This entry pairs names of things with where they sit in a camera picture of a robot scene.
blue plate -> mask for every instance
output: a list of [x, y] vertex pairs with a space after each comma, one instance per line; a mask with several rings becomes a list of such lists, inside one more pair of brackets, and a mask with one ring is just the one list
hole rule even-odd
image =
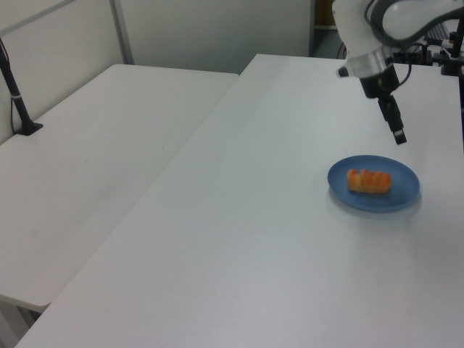
[[[348, 190], [347, 172], [380, 170], [391, 176], [391, 188], [386, 194], [360, 194]], [[353, 156], [337, 162], [328, 171], [328, 184], [335, 195], [351, 207], [368, 212], [393, 212], [411, 205], [419, 196], [420, 184], [416, 174], [408, 167], [386, 157]]]

orange food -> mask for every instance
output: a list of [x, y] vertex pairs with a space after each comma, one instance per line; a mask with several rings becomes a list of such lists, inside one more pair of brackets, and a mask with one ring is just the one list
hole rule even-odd
[[356, 169], [348, 170], [347, 181], [350, 191], [368, 194], [385, 194], [392, 185], [390, 174], [366, 169], [362, 169], [360, 173]]

white wall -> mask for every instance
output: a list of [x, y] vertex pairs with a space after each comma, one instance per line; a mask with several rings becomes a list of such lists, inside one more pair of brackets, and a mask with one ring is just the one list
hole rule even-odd
[[[2, 40], [33, 120], [123, 62], [109, 0], [75, 0]], [[10, 129], [9, 92], [0, 77], [0, 143], [11, 136]]]
[[310, 50], [313, 0], [115, 1], [137, 65], [241, 73], [257, 53]]

white tabletop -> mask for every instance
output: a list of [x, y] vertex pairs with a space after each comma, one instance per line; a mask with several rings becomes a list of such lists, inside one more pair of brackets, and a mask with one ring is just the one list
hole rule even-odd
[[237, 75], [115, 65], [0, 146], [0, 299], [42, 311]]
[[[413, 68], [397, 146], [339, 65], [257, 56], [18, 348], [460, 347], [458, 82]], [[345, 207], [326, 176], [354, 154], [405, 163], [422, 199]]]

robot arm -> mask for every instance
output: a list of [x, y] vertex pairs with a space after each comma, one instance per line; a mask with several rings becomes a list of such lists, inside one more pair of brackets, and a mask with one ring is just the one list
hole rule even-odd
[[397, 144], [406, 142], [392, 92], [400, 83], [390, 48], [405, 49], [446, 19], [464, 13], [464, 0], [335, 0], [333, 15], [347, 47], [339, 77], [356, 76], [378, 104]]

